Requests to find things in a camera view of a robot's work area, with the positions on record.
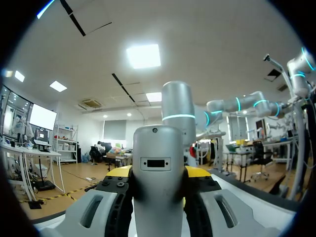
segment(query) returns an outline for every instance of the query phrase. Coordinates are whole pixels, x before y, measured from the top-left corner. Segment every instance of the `rectangular slot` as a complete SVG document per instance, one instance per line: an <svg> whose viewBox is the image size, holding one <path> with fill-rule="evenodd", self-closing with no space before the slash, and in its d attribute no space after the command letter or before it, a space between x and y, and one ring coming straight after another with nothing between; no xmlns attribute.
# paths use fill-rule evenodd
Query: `rectangular slot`
<svg viewBox="0 0 316 237"><path fill-rule="evenodd" d="M90 228L93 217L95 215L95 212L98 209L98 206L100 205L100 202L102 200L102 196L95 196L93 198L93 200L91 201L91 203L89 204L88 208L86 209L86 211L84 212L84 215L81 219L81 225L86 227L86 228Z"/></svg>
<svg viewBox="0 0 316 237"><path fill-rule="evenodd" d="M231 208L229 207L225 199L222 196L217 196L215 197L215 200L223 213L227 227L232 228L236 226L237 224L236 217L234 216Z"/></svg>
<svg viewBox="0 0 316 237"><path fill-rule="evenodd" d="M148 159L147 167L164 168L164 160L163 159Z"/></svg>

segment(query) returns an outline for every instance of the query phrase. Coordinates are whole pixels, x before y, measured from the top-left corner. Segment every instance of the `ceiling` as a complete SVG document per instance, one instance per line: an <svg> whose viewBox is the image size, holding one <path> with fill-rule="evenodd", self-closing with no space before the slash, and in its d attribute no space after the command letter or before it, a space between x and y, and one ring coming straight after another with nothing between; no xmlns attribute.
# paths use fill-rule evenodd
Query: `ceiling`
<svg viewBox="0 0 316 237"><path fill-rule="evenodd" d="M94 98L106 112L122 118L126 107L135 119L160 116L144 93L159 92L170 80L192 87L193 100L205 105L261 90L267 99L284 101L284 83L264 79L273 69L263 62L270 56L284 66L299 52L300 40L283 17L266 1L252 0L66 0L86 35L56 0L40 19L35 18L9 65L25 75L23 83L10 78L4 84L36 95L44 103L77 105ZM126 49L158 44L161 66L133 69ZM115 74L136 103L126 95ZM68 89L49 87L55 80Z"/></svg>

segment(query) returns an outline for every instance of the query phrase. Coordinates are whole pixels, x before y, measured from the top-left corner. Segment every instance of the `computer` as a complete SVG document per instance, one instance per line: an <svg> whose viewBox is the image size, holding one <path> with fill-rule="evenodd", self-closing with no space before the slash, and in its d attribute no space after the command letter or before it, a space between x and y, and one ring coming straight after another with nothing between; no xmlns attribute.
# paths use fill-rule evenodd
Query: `computer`
<svg viewBox="0 0 316 237"><path fill-rule="evenodd" d="M48 131L41 128L35 129L35 135L34 135L34 143L38 146L43 146L44 148L39 148L39 150L46 150L46 147L51 147L51 145L48 143Z"/></svg>
<svg viewBox="0 0 316 237"><path fill-rule="evenodd" d="M47 147L51 147L51 145L49 145L48 143L48 131L45 129L36 128L35 134L34 134L34 143L38 146L41 152L49 152L49 150L47 150ZM55 185L52 182L50 182L49 180L43 179L40 158L39 158L39 170L40 170L41 180L34 181L33 186L36 187L38 191L46 191L46 190L54 189Z"/></svg>

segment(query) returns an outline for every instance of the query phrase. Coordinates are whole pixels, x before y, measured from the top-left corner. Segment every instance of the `ceiling panel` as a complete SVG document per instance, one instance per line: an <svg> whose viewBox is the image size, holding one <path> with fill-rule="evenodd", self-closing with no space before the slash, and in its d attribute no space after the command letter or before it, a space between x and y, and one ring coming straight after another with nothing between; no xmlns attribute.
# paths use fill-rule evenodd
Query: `ceiling panel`
<svg viewBox="0 0 316 237"><path fill-rule="evenodd" d="M132 95L132 97L135 101L147 101L146 94Z"/></svg>
<svg viewBox="0 0 316 237"><path fill-rule="evenodd" d="M136 102L137 106L149 106L149 102L148 101L143 101L143 102Z"/></svg>
<svg viewBox="0 0 316 237"><path fill-rule="evenodd" d="M133 85L124 85L124 87L130 95L144 93L140 83Z"/></svg>

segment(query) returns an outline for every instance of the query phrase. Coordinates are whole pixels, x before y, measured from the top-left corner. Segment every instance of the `square ceiling light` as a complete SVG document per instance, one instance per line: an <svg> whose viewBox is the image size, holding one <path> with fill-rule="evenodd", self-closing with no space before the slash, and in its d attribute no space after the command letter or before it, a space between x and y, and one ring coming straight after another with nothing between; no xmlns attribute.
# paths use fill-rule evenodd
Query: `square ceiling light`
<svg viewBox="0 0 316 237"><path fill-rule="evenodd" d="M161 101L161 92L146 93L149 102L159 102Z"/></svg>
<svg viewBox="0 0 316 237"><path fill-rule="evenodd" d="M51 85L49 85L51 88L62 92L63 90L66 90L67 87L65 87L64 85L60 84L58 81L54 81Z"/></svg>
<svg viewBox="0 0 316 237"><path fill-rule="evenodd" d="M14 77L17 78L20 82L23 82L25 78L25 76L23 76L19 71L15 71Z"/></svg>
<svg viewBox="0 0 316 237"><path fill-rule="evenodd" d="M161 65L158 44L131 47L126 52L129 62L135 69Z"/></svg>

